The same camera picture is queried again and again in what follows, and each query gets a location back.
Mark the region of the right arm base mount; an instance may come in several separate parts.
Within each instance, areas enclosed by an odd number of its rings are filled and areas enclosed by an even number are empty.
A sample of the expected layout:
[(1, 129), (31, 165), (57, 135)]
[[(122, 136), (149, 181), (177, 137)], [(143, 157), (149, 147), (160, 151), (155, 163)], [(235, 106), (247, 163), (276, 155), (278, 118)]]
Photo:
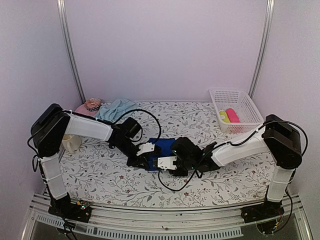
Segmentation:
[(265, 200), (261, 204), (246, 206), (241, 209), (241, 217), (245, 223), (274, 218), (285, 213), (282, 202)]

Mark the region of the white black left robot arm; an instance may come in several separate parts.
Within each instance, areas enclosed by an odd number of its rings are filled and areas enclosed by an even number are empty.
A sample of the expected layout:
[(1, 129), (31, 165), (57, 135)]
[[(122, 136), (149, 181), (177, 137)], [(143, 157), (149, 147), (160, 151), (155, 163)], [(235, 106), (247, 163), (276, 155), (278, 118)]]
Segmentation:
[(56, 200), (54, 207), (63, 217), (70, 217), (75, 211), (74, 205), (65, 199), (68, 193), (59, 164), (63, 137), (76, 135), (105, 141), (127, 156), (128, 166), (148, 170), (148, 156), (156, 154), (160, 148), (154, 141), (135, 145), (132, 138), (139, 132), (138, 128), (139, 124), (134, 119), (123, 123), (118, 120), (110, 122), (62, 109), (56, 103), (51, 104), (32, 125), (31, 149), (36, 152), (49, 193)]

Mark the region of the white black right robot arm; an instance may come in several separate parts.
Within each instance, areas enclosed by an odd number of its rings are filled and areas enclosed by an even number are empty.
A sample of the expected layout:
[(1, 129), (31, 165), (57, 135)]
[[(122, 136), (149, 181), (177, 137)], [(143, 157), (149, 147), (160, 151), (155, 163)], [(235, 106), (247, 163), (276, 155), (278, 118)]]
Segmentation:
[(291, 177), (302, 163), (307, 148), (301, 146), (301, 137), (306, 135), (298, 124), (270, 114), (257, 128), (221, 143), (213, 142), (204, 149), (189, 138), (180, 137), (170, 146), (173, 156), (158, 158), (157, 167), (176, 176), (192, 172), (201, 178), (203, 173), (239, 159), (270, 152), (276, 166), (265, 194), (266, 201), (258, 208), (262, 218), (269, 218), (278, 210)]

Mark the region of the light blue towel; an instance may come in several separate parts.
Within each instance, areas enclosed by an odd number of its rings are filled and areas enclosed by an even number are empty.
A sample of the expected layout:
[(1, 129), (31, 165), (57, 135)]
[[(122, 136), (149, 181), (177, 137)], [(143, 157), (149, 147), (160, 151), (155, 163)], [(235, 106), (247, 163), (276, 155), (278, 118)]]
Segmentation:
[(115, 122), (122, 114), (137, 107), (138, 104), (134, 101), (118, 98), (111, 104), (103, 104), (94, 117), (100, 120)]

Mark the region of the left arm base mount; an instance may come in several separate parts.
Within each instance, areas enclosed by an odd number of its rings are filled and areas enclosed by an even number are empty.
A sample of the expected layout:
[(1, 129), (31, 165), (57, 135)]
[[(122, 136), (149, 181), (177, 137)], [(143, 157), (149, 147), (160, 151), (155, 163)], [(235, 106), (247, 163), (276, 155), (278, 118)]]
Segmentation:
[(72, 203), (68, 196), (50, 201), (48, 213), (62, 219), (88, 223), (91, 217), (92, 208), (83, 204)]

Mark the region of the dark blue towel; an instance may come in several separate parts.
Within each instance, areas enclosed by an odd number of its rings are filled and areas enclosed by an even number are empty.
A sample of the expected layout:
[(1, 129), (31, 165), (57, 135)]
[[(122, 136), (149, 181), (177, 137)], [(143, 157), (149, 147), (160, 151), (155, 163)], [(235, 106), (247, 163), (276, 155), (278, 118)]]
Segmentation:
[(155, 143), (155, 152), (151, 152), (147, 155), (146, 159), (149, 167), (147, 171), (157, 171), (158, 164), (156, 163), (158, 158), (161, 157), (171, 157), (173, 152), (171, 150), (171, 145), (175, 142), (174, 138), (160, 138)]

